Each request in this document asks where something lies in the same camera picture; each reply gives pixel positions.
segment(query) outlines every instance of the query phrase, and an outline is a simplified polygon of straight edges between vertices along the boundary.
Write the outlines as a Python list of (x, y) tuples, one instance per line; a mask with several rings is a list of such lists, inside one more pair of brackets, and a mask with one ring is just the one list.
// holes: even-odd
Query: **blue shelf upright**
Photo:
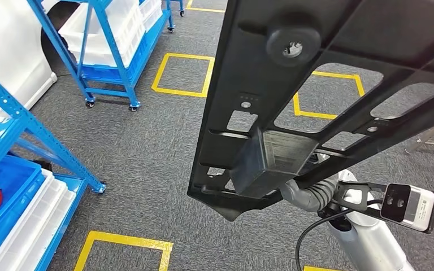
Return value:
[[(10, 118), (0, 117), (0, 162), (16, 144), (27, 150), (48, 159), (72, 172), (73, 176), (54, 174), (55, 178), (67, 184), (69, 190), (76, 193), (69, 210), (60, 223), (57, 233), (46, 248), (44, 256), (36, 270), (46, 270), (52, 256), (70, 222), (74, 211), (86, 189), (90, 186), (96, 193), (103, 193), (106, 185), (99, 182), (75, 156), (73, 156), (28, 110), (24, 108), (6, 89), (0, 84), (0, 107)], [(43, 147), (20, 138), (23, 133), (28, 133), (40, 141)]]
[(171, 0), (171, 1), (179, 3), (179, 6), (180, 6), (180, 9), (179, 9), (180, 10), (180, 16), (184, 17), (184, 13), (185, 13), (185, 10), (184, 10), (184, 0)]
[[(144, 34), (144, 37), (142, 38), (142, 42), (139, 45), (140, 50), (139, 49), (137, 50), (135, 56), (131, 61), (131, 64), (127, 68), (124, 66), (122, 58), (119, 54), (119, 50), (117, 48), (117, 44), (114, 39), (114, 35), (112, 34), (112, 30), (110, 28), (109, 22), (107, 21), (106, 7), (110, 4), (112, 0), (64, 0), (64, 1), (89, 4), (86, 22), (84, 26), (84, 37), (83, 37), (83, 44), (81, 47), (81, 57), (78, 64), (76, 64), (72, 59), (66, 46), (60, 39), (57, 30), (54, 28), (49, 17), (44, 12), (44, 8), (41, 4), (41, 0), (27, 0), (29, 5), (31, 6), (31, 9), (34, 11), (38, 20), (42, 24), (42, 29), (44, 30), (44, 32), (46, 32), (49, 40), (51, 41), (57, 53), (59, 54), (60, 58), (64, 62), (64, 65), (66, 65), (72, 77), (77, 82), (77, 86), (79, 87), (79, 89), (81, 90), (84, 96), (86, 106), (89, 108), (94, 107), (96, 101), (94, 94), (102, 94), (102, 95), (127, 97), (129, 99), (129, 110), (133, 112), (136, 111), (137, 108), (140, 107), (141, 103), (138, 101), (136, 97), (136, 93), (134, 92), (134, 87), (136, 86), (137, 81), (142, 73), (142, 70), (144, 69), (147, 60), (149, 59), (149, 56), (155, 47), (155, 44), (148, 46), (147, 44), (149, 42), (146, 42), (145, 40), (153, 40), (157, 42), (166, 21), (169, 22), (169, 25), (167, 27), (168, 31), (172, 33), (175, 26), (172, 23), (171, 6), (170, 6), (171, 0), (166, 0), (166, 9), (163, 10), (162, 12), (163, 15), (159, 19), (158, 23), (154, 25), (154, 28), (158, 28), (158, 31), (148, 31), (147, 33)], [(112, 52), (112, 56), (114, 57), (117, 67), (83, 64), (83, 58), (85, 54), (85, 44), (86, 44), (87, 34), (88, 34), (88, 25), (89, 25), (92, 9), (94, 9), (94, 11), (96, 12), (96, 17), (102, 27), (103, 34), (107, 39), (107, 43), (109, 44), (110, 50)], [(123, 85), (125, 91), (91, 88), (88, 84), (89, 81)]]

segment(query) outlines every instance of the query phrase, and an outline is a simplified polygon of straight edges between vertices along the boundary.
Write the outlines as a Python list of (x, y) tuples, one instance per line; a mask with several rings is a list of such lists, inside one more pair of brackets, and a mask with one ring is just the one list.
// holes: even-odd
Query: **rectangular hole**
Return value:
[(224, 188), (225, 188), (225, 189), (228, 189), (228, 190), (233, 190), (233, 191), (235, 191), (235, 188), (233, 187), (233, 183), (232, 183), (232, 180), (231, 180), (231, 179), (229, 179), (229, 181), (227, 182), (227, 184), (225, 185)]
[(274, 120), (277, 127), (318, 132), (377, 86), (376, 71), (327, 63), (318, 67)]
[(434, 84), (416, 83), (404, 87), (376, 106), (370, 114), (382, 119), (396, 119), (415, 106), (434, 97)]
[(234, 110), (232, 116), (227, 123), (227, 129), (237, 132), (248, 132), (258, 115), (250, 114), (248, 112)]
[(209, 168), (209, 170), (207, 171), (207, 175), (209, 176), (217, 176), (217, 175), (222, 175), (224, 174), (225, 169), (223, 168)]
[(339, 132), (330, 140), (322, 144), (322, 147), (335, 150), (346, 150), (350, 145), (362, 139), (363, 134), (352, 134), (349, 132)]

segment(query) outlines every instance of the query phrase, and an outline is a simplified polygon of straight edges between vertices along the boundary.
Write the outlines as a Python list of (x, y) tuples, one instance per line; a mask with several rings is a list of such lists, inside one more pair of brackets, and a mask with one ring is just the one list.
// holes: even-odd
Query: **caster wheel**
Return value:
[(88, 108), (93, 108), (96, 104), (94, 102), (85, 102), (85, 106)]

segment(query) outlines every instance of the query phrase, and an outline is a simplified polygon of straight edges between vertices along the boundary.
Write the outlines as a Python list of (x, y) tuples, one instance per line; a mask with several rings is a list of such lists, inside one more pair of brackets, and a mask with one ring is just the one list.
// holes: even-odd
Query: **mounting hole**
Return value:
[(303, 50), (303, 46), (300, 42), (290, 42), (288, 46), (284, 48), (282, 54), (286, 58), (296, 58)]
[(251, 105), (252, 105), (252, 104), (249, 103), (249, 102), (242, 102), (242, 103), (240, 104), (240, 106), (241, 106), (242, 108), (249, 108)]
[(368, 127), (367, 131), (370, 133), (377, 132), (379, 128), (377, 126)]

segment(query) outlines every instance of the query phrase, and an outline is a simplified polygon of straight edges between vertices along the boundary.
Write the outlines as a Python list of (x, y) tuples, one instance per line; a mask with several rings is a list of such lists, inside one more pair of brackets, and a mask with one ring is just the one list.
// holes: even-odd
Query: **yellow tape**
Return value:
[(300, 116), (300, 102), (298, 101), (298, 93), (293, 96), (293, 114)]
[(345, 75), (343, 73), (333, 73), (333, 72), (312, 72), (313, 75), (327, 76), (327, 77), (335, 77), (335, 78), (344, 78), (344, 79), (355, 79), (355, 75)]
[[(355, 81), (355, 84), (357, 86), (358, 95), (360, 97), (365, 95), (365, 91), (363, 90), (362, 80), (360, 80), (360, 75), (345, 75), (343, 73), (318, 72), (318, 71), (312, 72), (312, 75), (343, 78), (343, 79), (352, 79)], [(293, 96), (293, 112), (294, 112), (294, 115), (296, 115), (296, 116), (319, 117), (321, 119), (328, 119), (328, 120), (333, 120), (337, 117), (337, 115), (333, 115), (333, 114), (308, 112), (308, 111), (300, 110), (300, 102), (298, 100), (298, 93), (295, 93), (295, 95)]]
[(116, 244), (126, 244), (129, 246), (162, 250), (162, 256), (160, 257), (159, 271), (167, 271), (167, 268), (169, 266), (170, 254), (173, 246), (173, 243), (171, 242), (145, 239), (145, 238), (113, 234), (113, 233), (104, 233), (102, 231), (92, 230), (87, 235), (87, 239), (84, 243), (81, 254), (79, 255), (79, 258), (77, 260), (76, 267), (74, 267), (74, 271), (82, 271), (84, 269), (85, 262), (87, 261), (87, 258), (90, 253), (90, 249), (92, 248), (92, 244), (94, 243), (94, 241), (104, 241), (104, 242), (111, 242)]
[(354, 75), (355, 84), (357, 85), (358, 95), (360, 97), (365, 95), (365, 91), (363, 91), (362, 80), (360, 80), (360, 75)]
[(317, 112), (307, 112), (307, 111), (300, 111), (300, 115), (305, 117), (319, 117), (321, 119), (328, 119), (328, 120), (333, 120), (337, 117), (337, 115), (317, 113)]
[[(162, 74), (164, 73), (164, 69), (165, 69), (170, 57), (201, 59), (201, 60), (208, 60), (209, 61), (209, 66), (207, 66), (207, 72), (205, 74), (205, 79), (203, 82), (201, 92), (198, 93), (198, 92), (192, 92), (192, 91), (166, 89), (166, 88), (160, 88), (159, 87), (160, 79), (162, 77)], [(160, 63), (159, 69), (157, 70), (157, 74), (155, 75), (154, 82), (152, 83), (152, 89), (156, 92), (161, 92), (161, 93), (205, 98), (205, 97), (207, 97), (207, 91), (209, 90), (210, 78), (212, 78), (212, 70), (214, 69), (214, 61), (215, 61), (215, 58), (212, 56), (166, 53), (162, 59), (162, 62)]]
[(192, 2), (194, 0), (189, 0), (187, 2), (187, 6), (185, 6), (186, 10), (196, 10), (196, 11), (208, 11), (208, 12), (218, 12), (218, 13), (225, 13), (225, 10), (213, 10), (211, 8), (198, 8), (198, 7), (192, 7)]
[(327, 269), (327, 268), (318, 268), (313, 266), (304, 266), (303, 271), (338, 271), (335, 269)]

